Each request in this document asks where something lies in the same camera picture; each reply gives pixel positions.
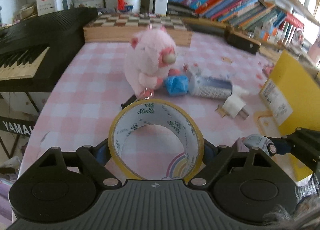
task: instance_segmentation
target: crumpled blue wrapper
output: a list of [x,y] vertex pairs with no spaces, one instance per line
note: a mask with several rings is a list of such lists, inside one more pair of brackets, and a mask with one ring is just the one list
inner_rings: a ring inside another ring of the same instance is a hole
[[181,96],[188,92],[189,80],[185,75],[170,76],[164,80],[164,86],[169,96]]

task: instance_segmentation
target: plush toy ear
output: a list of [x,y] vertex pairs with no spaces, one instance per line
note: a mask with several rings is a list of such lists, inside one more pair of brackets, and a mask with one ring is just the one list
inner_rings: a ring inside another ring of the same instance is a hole
[[131,46],[132,46],[133,49],[136,48],[138,42],[139,42],[139,40],[138,40],[138,38],[136,38],[136,37],[134,37],[134,38],[131,39],[130,44],[131,44]]

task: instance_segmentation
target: plush pig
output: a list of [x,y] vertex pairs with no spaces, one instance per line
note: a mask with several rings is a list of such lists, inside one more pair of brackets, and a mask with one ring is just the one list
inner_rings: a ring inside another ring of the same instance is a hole
[[180,74],[173,68],[176,44],[164,27],[148,27],[135,34],[131,46],[124,62],[124,74],[137,97],[142,96],[146,88],[151,91],[159,88],[168,76]]

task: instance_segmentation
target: plush toy head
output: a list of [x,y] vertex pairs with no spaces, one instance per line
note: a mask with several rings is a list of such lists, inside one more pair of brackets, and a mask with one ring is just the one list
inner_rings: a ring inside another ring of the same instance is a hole
[[176,61],[176,44],[164,27],[137,33],[131,40],[131,46],[139,56],[136,59],[139,69],[149,76]]

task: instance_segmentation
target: gray ribbed plate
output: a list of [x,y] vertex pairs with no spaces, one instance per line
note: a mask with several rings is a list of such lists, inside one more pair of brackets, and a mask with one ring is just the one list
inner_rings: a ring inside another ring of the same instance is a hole
[[19,219],[8,230],[263,230],[222,213],[205,191],[182,180],[128,180],[106,190],[86,213],[66,222],[38,224]]

